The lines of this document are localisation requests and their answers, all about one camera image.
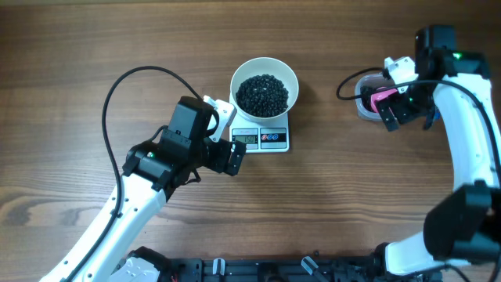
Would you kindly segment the pink scoop blue handle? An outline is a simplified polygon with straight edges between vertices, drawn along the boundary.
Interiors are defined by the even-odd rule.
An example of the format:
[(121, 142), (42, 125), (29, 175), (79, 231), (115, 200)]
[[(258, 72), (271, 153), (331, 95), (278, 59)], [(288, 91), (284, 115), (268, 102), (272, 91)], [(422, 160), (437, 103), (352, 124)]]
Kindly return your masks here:
[(377, 103), (379, 103), (383, 99), (386, 99), (389, 96), (392, 96), (394, 94), (398, 94), (397, 89), (389, 89), (389, 90), (386, 90), (383, 92), (378, 92), (378, 93), (372, 94), (370, 97), (370, 109), (373, 112), (377, 113), (378, 112)]

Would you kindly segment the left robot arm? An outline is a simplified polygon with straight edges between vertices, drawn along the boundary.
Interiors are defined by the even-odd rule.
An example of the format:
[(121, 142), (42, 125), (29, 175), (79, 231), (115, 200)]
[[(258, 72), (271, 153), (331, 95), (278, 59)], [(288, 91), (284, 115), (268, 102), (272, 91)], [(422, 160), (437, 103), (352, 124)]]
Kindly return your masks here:
[(222, 138), (236, 115), (233, 104), (184, 96), (169, 126), (132, 147), (117, 186), (91, 225), (44, 281), (157, 281), (168, 261), (133, 240), (174, 193), (200, 181), (196, 170), (236, 175), (246, 147)]

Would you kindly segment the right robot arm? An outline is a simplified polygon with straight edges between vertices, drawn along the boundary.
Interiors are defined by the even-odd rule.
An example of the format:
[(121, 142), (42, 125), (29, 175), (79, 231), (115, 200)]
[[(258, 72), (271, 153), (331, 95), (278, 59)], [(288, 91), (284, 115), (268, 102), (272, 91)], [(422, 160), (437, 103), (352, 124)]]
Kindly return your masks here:
[(453, 163), (453, 192), (427, 213), (422, 232), (384, 249), (384, 270), (413, 277), (440, 269), (494, 263), (500, 272), (500, 131), (486, 58), (459, 51), (453, 27), (417, 31), (414, 70), (385, 63), (395, 93), (375, 101), (387, 129), (420, 116), (442, 117)]

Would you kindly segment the white digital kitchen scale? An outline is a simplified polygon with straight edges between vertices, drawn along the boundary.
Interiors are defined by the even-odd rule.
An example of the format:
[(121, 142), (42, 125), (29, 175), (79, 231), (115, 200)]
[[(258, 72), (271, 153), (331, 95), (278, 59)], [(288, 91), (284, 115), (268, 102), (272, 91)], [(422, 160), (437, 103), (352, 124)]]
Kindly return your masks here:
[(248, 154), (285, 153), (290, 149), (288, 113), (277, 117), (252, 117), (238, 110), (229, 137), (247, 146)]

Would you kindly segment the black beans in bowl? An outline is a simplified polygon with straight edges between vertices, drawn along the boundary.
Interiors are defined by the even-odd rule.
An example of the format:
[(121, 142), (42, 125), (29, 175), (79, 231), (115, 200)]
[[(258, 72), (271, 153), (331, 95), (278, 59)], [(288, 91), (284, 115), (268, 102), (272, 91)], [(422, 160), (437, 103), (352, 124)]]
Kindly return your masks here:
[(257, 118), (272, 118), (286, 111), (289, 92), (270, 74), (256, 75), (242, 82), (236, 92), (236, 103), (245, 113)]

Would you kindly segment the white bowl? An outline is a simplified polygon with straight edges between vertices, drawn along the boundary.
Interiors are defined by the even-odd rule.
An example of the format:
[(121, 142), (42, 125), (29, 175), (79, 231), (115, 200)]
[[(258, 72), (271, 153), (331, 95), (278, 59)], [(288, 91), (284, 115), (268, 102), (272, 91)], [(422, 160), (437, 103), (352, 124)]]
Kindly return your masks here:
[(230, 82), (230, 97), (237, 113), (249, 121), (281, 118), (294, 106), (299, 81), (283, 61), (258, 57), (237, 68)]

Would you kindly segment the black beans in container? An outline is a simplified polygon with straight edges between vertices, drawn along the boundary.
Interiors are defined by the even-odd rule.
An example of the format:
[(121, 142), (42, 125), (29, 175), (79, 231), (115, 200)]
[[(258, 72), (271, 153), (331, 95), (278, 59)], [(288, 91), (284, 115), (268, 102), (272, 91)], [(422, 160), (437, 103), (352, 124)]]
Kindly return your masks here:
[(373, 92), (374, 92), (374, 88), (369, 87), (369, 86), (362, 86), (360, 88), (360, 95), (362, 96), (362, 98), (361, 98), (362, 105), (369, 112), (373, 112), (373, 109), (371, 106), (371, 95)]

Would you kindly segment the clear plastic bean container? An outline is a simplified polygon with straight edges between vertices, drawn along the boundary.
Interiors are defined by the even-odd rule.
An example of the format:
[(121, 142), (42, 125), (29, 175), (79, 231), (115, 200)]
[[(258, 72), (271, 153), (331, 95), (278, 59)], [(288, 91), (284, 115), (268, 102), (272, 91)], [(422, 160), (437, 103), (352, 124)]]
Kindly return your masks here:
[[(364, 87), (378, 89), (382, 87), (392, 86), (394, 82), (391, 79), (386, 79), (382, 74), (368, 74), (363, 76), (357, 81), (355, 86), (355, 94), (360, 95)], [(382, 122), (378, 113), (372, 112), (370, 101), (366, 102), (364, 99), (357, 99), (355, 101), (358, 116), (362, 120)]]

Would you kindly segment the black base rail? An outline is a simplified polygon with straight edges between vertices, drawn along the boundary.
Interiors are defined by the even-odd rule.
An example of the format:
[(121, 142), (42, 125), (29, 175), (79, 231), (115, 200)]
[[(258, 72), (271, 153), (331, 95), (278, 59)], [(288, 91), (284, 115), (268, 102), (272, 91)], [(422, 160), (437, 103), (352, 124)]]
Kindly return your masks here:
[(332, 259), (305, 256), (291, 260), (169, 259), (149, 248), (140, 247), (119, 261), (109, 280), (117, 282), (440, 282), (443, 276), (439, 270), (402, 277), (395, 276), (383, 270), (382, 257), (376, 254)]

